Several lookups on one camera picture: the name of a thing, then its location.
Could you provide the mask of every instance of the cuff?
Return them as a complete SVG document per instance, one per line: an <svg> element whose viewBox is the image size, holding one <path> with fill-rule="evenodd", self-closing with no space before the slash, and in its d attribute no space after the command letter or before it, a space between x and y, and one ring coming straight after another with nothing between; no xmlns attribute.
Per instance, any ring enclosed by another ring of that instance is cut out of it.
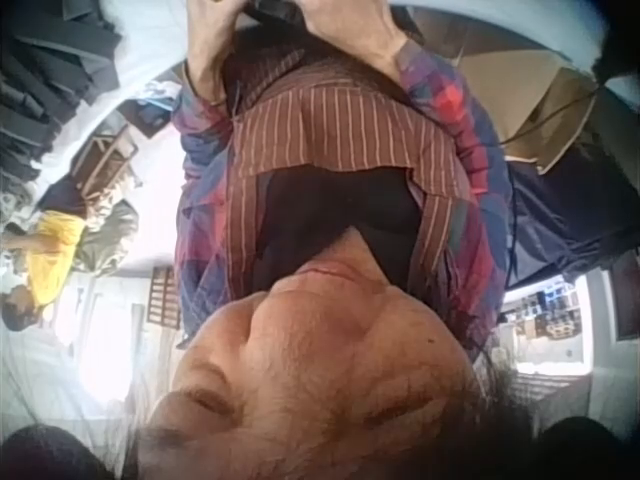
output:
<svg viewBox="0 0 640 480"><path fill-rule="evenodd" d="M408 39L396 54L395 61L405 89L423 83L434 70L437 70L432 55L411 39Z"/></svg>
<svg viewBox="0 0 640 480"><path fill-rule="evenodd" d="M227 99L208 102L200 98L191 85L185 66L182 67L184 84L173 110L173 124L182 134L200 133L213 125L229 120Z"/></svg>

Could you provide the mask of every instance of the black cable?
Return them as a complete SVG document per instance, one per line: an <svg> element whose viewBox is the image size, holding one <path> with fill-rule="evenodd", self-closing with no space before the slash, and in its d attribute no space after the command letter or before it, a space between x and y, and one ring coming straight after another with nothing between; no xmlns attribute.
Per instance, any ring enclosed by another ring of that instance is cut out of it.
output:
<svg viewBox="0 0 640 480"><path fill-rule="evenodd" d="M584 102L585 100L591 100L593 97L595 97L600 90L602 90L604 88L604 85L600 85L598 86L598 88L596 88L593 92L589 92L587 95L584 95L580 98L576 98L575 100L570 101L569 103L567 103L566 105L558 108L556 111L550 113L549 115L547 115L545 118L543 118L542 120L540 120L538 123L536 123L533 127L525 130L524 132L520 132L516 135L514 135L513 137L500 142L497 145L487 145L487 146L504 146L504 145L508 145L512 142L515 142L516 140L522 138L522 137L526 137L527 135L529 135L530 133L535 132L536 130L539 130L540 128L542 128L545 124L549 123L551 120L553 120L555 117L557 117L558 115L560 115L562 112L565 112L566 110L570 109L571 107L573 107L574 105L580 103L580 102Z"/></svg>
<svg viewBox="0 0 640 480"><path fill-rule="evenodd" d="M511 215L513 216L513 238L511 239L511 248L509 248L509 266L507 267L507 278L505 280L504 288L509 289L509 283L511 282L511 275L514 269L516 275L518 267L516 266L516 245L518 242L518 210L516 204L516 182L513 179L513 172L511 171L511 165L507 162L507 174L509 175L509 183L511 183Z"/></svg>

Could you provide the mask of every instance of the yellow shirt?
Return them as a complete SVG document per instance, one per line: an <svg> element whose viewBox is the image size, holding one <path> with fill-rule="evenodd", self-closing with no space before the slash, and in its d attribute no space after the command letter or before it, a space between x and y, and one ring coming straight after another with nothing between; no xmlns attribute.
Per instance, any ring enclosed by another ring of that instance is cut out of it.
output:
<svg viewBox="0 0 640 480"><path fill-rule="evenodd" d="M36 233L57 238L58 248L54 253L26 254L36 307L52 303L64 287L84 226L83 219L66 213L47 211L40 217Z"/></svg>

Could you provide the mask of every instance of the closed eye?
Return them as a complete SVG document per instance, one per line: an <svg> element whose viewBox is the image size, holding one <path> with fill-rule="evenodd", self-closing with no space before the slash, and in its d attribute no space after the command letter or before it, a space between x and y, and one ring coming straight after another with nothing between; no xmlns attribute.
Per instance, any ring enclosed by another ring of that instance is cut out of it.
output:
<svg viewBox="0 0 640 480"><path fill-rule="evenodd" d="M423 409L432 399L432 396L427 392L415 392L411 397L403 398L401 402L367 414L362 423L367 428L379 427L391 420Z"/></svg>
<svg viewBox="0 0 640 480"><path fill-rule="evenodd" d="M205 389L187 389L181 392L189 400L197 403L207 410L224 416L232 416L234 413L233 407L226 402L220 395Z"/></svg>

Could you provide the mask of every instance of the shirt sleeve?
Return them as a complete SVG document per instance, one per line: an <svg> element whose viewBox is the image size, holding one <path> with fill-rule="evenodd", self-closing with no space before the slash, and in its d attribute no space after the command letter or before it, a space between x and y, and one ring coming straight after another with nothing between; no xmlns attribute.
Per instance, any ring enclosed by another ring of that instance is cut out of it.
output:
<svg viewBox="0 0 640 480"><path fill-rule="evenodd" d="M203 319L196 301L201 295L202 279L225 278L226 180L232 161L233 122L226 99L211 104L196 95L187 75L184 78L172 116L186 154L186 183L176 218L174 274L185 331L192 336ZM206 287L211 290L220 285Z"/></svg>
<svg viewBox="0 0 640 480"><path fill-rule="evenodd" d="M486 331L495 324L507 268L512 188L503 149L485 109L453 66L412 40L399 52L396 64L414 106L454 139L469 180L473 200L461 204L463 220L452 252L469 285L462 287L466 292L459 292L456 302L479 317L477 326Z"/></svg>
<svg viewBox="0 0 640 480"><path fill-rule="evenodd" d="M200 178L212 163L227 160L233 123L226 99L209 103L196 95L186 74L184 78L172 121L182 135L182 148L186 153L184 172L189 183Z"/></svg>

